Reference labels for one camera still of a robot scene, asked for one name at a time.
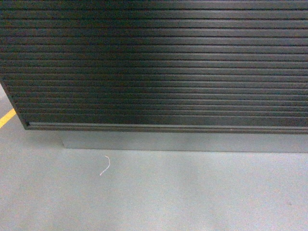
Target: gray floor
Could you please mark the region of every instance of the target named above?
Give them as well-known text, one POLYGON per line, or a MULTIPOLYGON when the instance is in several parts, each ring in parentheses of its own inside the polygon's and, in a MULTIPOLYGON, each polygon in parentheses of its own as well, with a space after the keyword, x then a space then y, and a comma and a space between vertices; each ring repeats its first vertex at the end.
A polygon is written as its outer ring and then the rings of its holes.
POLYGON ((0 170, 1 231, 308 230, 306 154, 65 149, 15 116, 0 170))

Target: gray plinth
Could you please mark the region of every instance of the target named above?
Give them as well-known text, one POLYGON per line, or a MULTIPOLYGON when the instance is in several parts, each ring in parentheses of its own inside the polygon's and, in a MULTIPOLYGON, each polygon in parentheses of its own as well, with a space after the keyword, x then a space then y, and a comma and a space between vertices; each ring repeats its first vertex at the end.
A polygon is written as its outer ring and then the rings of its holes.
POLYGON ((60 131, 65 148, 308 153, 308 135, 60 131))

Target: yellow stripe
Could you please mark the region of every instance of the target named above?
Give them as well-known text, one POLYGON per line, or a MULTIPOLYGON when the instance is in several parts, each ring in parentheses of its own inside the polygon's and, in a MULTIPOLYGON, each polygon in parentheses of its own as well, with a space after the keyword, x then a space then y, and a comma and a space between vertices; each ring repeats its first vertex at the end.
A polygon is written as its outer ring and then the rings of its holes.
POLYGON ((0 119, 0 128, 3 127, 7 122, 9 122, 12 117, 16 115, 16 111, 14 109, 10 110, 4 117, 0 119))

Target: horizontal slat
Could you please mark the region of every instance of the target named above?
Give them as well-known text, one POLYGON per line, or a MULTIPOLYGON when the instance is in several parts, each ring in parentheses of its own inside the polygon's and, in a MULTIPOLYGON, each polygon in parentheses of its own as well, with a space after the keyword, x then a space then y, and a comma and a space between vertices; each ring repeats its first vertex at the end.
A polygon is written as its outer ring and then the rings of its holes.
POLYGON ((275 54, 307 54, 308 46, 211 46, 211 45, 0 45, 0 52, 104 52, 108 57, 110 52, 116 53, 161 53, 161 52, 188 52, 188 53, 275 53, 275 54))
POLYGON ((12 92, 31 91, 31 92, 91 92, 94 93, 238 93, 238 94, 308 94, 305 89, 280 89, 280 88, 237 88, 237 87, 10 87, 12 92))
POLYGON ((9 86, 20 87, 84 87, 84 88, 104 88, 104 87, 204 87, 204 88, 294 88, 308 89, 308 79, 306 82, 240 82, 240 81, 65 81, 65 80, 5 80, 4 83, 9 86))
POLYGON ((35 107, 31 104, 31 107, 24 107, 20 104, 19 108, 24 111, 41 110, 42 113, 50 113, 49 110, 74 110, 74 113, 87 113, 94 111, 113 111, 113 110, 192 110, 192 111, 258 111, 258 112, 305 112, 308 114, 308 106, 264 106, 264 105, 192 105, 192 104, 75 104, 67 105, 61 104, 60 106, 50 105, 49 107, 43 107, 38 105, 35 107))
POLYGON ((81 10, 46 10, 23 11, 5 10, 5 19, 308 19, 307 10, 132 10, 132 11, 81 11, 81 10))
POLYGON ((78 100, 78 102, 97 103, 104 99, 194 99, 194 100, 283 100, 283 101, 306 101, 307 96, 301 94, 201 94, 201 93, 89 93, 84 92, 82 95, 78 92, 11 92, 14 100, 17 102, 27 102, 27 98, 41 99, 44 101, 57 100, 64 102, 67 100, 78 100))
POLYGON ((224 36, 224 37, 308 37, 305 29, 209 29, 209 28, 63 28, 5 29, 0 36, 224 36))
POLYGON ((258 76, 258 75, 192 75, 192 74, 35 74, 16 73, 0 74, 3 80, 69 80, 82 81, 258 81, 258 82, 307 82, 308 76, 258 76))
POLYGON ((308 112, 272 112, 272 111, 231 111, 231 110, 116 110, 116 109, 50 109, 50 108, 31 108, 31 109, 19 109, 21 113, 57 113, 57 114, 99 114, 99 115, 181 115, 181 116, 294 116, 302 117, 307 116, 308 112))
POLYGON ((208 126, 291 126, 308 127, 306 118, 268 116, 160 116, 160 115, 74 115, 26 113, 29 122, 90 123, 90 124, 156 124, 156 125, 208 125, 208 126))
POLYGON ((5 28, 308 28, 307 20, 0 20, 5 28))
POLYGON ((80 108, 97 109, 105 107, 128 107, 138 105, 140 107, 173 107, 173 108, 204 108, 214 106, 239 106, 260 108, 269 107, 273 110, 300 110, 308 111, 308 101, 278 101, 278 100, 190 100, 190 99, 97 99, 95 102, 85 103, 85 100, 69 98, 63 99, 44 99, 44 98, 20 98, 17 103, 20 108, 80 108))
POLYGON ((247 53, 0 53, 4 60, 237 60, 237 61, 302 61, 306 54, 247 53))
POLYGON ((229 37, 0 37, 11 45, 269 45, 307 46, 308 38, 229 37))
POLYGON ((129 10, 129 9, 308 9, 305 0, 174 0, 174 1, 88 1, 79 0, 72 4, 65 0, 3 0, 0 9, 23 9, 23 10, 129 10))
POLYGON ((207 68, 207 67, 0 67, 0 73, 54 74, 203 74, 203 75, 308 75, 308 69, 207 68))
POLYGON ((257 61, 180 61, 180 60, 150 60, 150 61, 119 61, 119 60, 91 60, 91 61, 66 61, 66 60, 4 60, 2 67, 234 67, 234 68, 290 68, 307 69, 308 62, 257 62, 257 61))

